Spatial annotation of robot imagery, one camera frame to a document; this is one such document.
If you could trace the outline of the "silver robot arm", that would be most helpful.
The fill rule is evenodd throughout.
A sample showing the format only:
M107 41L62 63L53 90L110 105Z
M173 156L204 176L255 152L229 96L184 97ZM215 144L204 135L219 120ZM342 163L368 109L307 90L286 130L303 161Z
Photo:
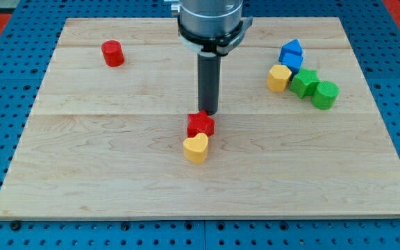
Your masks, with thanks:
M177 18L180 41L203 57L224 57L253 24L242 16L243 0L165 0Z

